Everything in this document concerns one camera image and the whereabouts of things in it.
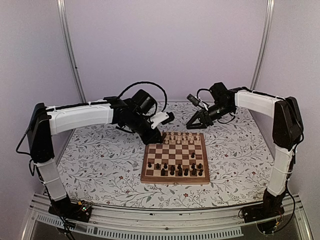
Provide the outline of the wooden chess board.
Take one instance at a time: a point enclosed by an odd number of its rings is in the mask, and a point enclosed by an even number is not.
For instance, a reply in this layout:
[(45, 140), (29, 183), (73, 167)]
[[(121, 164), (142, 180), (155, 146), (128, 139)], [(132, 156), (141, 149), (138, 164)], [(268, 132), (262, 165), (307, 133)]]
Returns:
[[(145, 147), (143, 163), (140, 174), (140, 181), (143, 184), (178, 184), (178, 185), (207, 185), (210, 183), (210, 171), (208, 156), (205, 144), (205, 138), (200, 133), (200, 144), (165, 144), (154, 143)], [(156, 169), (156, 164), (160, 164), (160, 169)], [(161, 170), (164, 164), (167, 164), (165, 176), (161, 176)], [(200, 169), (198, 165), (202, 164), (202, 176), (198, 175)], [(178, 164), (182, 167), (182, 176), (178, 176)], [(195, 164), (197, 175), (192, 176), (192, 164)], [(170, 175), (171, 166), (175, 166), (174, 175)], [(188, 175), (185, 176), (185, 169), (188, 169)]]

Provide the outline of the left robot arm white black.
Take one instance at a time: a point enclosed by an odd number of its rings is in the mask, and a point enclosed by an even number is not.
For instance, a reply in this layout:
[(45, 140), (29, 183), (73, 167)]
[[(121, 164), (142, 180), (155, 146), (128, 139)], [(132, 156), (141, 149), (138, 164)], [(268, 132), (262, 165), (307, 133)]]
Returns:
[(164, 138), (158, 129), (169, 119), (165, 110), (147, 115), (157, 101), (146, 91), (139, 90), (133, 97), (107, 96), (96, 101), (62, 106), (46, 106), (39, 102), (34, 106), (28, 127), (21, 138), (27, 140), (28, 151), (15, 149), (17, 154), (30, 156), (48, 195), (55, 201), (55, 209), (63, 216), (74, 213), (74, 205), (58, 171), (60, 155), (70, 141), (75, 129), (95, 125), (115, 125), (128, 128), (137, 134), (145, 145), (162, 143)]

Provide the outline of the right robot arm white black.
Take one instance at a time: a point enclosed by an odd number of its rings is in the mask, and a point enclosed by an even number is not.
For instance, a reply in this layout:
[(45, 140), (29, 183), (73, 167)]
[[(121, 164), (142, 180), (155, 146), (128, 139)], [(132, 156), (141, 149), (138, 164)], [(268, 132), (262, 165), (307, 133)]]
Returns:
[(279, 97), (250, 90), (247, 87), (228, 89), (222, 82), (207, 91), (214, 104), (208, 105), (197, 95), (186, 98), (199, 110), (186, 123), (188, 130), (206, 129), (227, 114), (234, 115), (238, 108), (245, 108), (272, 118), (272, 138), (275, 145), (274, 165), (264, 196), (282, 195), (295, 164), (298, 145), (304, 140), (304, 126), (295, 97)]

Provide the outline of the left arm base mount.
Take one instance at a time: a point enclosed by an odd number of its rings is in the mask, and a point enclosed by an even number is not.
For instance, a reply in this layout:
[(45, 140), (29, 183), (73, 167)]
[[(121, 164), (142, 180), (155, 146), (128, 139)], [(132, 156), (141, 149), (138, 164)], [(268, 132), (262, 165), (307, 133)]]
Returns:
[(92, 214), (92, 204), (84, 200), (72, 202), (67, 196), (58, 201), (52, 200), (48, 212), (58, 217), (88, 223)]

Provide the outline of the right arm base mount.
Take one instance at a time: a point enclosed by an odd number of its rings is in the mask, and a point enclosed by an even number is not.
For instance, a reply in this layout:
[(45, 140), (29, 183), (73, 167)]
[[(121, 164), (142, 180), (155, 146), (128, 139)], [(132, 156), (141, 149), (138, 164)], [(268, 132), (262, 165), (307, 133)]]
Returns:
[(269, 221), (258, 223), (257, 228), (263, 234), (273, 234), (285, 213), (282, 203), (285, 195), (286, 191), (280, 195), (274, 196), (265, 190), (262, 203), (241, 208), (239, 211), (241, 215), (239, 215), (239, 217), (243, 218), (245, 223), (272, 218)]

